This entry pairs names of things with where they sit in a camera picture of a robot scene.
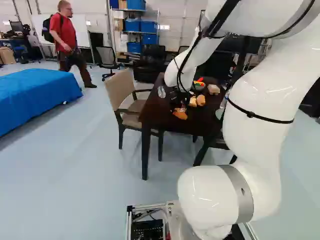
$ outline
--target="black backpack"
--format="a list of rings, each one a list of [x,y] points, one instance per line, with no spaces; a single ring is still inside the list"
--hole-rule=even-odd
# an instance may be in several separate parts
[[[42,36],[45,40],[47,40],[50,43],[55,43],[54,37],[50,34],[50,21],[53,15],[50,16],[50,18],[43,21],[42,24]],[[60,15],[60,29],[62,28],[62,25],[64,24],[64,18]]]

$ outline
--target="black armchair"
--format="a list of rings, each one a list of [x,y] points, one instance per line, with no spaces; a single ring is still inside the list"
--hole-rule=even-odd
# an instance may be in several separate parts
[[[134,79],[144,83],[155,83],[159,73],[165,72],[167,66],[166,47],[156,44],[142,46],[140,60],[133,64]]]

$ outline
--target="cardboard box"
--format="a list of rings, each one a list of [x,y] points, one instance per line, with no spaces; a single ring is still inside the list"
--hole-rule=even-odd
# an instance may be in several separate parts
[[[113,10],[113,18],[114,19],[125,19],[125,12]]]
[[[119,9],[127,9],[128,8],[128,3],[127,0],[119,0]]]
[[[116,52],[116,58],[117,58],[117,59],[127,59],[127,55],[125,55],[124,52],[117,51],[117,52]]]
[[[0,58],[3,64],[15,64],[14,52],[6,46],[0,47]]]
[[[124,20],[120,18],[114,19],[114,30],[123,31],[124,30]]]

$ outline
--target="bed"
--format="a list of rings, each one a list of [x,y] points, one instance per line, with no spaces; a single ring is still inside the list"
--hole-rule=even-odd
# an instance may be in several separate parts
[[[27,69],[0,76],[0,136],[83,94],[69,72]]]

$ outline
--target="small box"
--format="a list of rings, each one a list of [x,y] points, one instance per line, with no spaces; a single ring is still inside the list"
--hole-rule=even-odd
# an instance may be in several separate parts
[[[127,0],[119,0],[119,9],[128,9]]]
[[[157,23],[155,21],[141,21],[141,32],[156,33]]]
[[[128,52],[133,54],[140,54],[141,44],[139,42],[128,42]]]
[[[142,44],[157,44],[157,35],[156,34],[143,34],[142,35]]]
[[[114,19],[125,19],[124,11],[113,10],[112,13]]]
[[[123,31],[124,30],[124,20],[123,19],[114,19],[114,30]]]
[[[119,41],[116,43],[116,50],[117,52],[127,52],[128,47],[127,47],[128,41]]]
[[[121,33],[121,35],[120,35],[120,40],[121,40],[121,41],[127,41],[127,42],[128,42],[128,35]]]
[[[117,51],[116,52],[116,58],[117,59],[127,59],[127,57],[128,56],[126,56],[124,52],[121,52],[121,51]]]
[[[0,47],[0,58],[3,64],[16,64],[14,52],[9,47]]]
[[[140,20],[127,19],[125,20],[125,30],[132,32],[140,32]]]

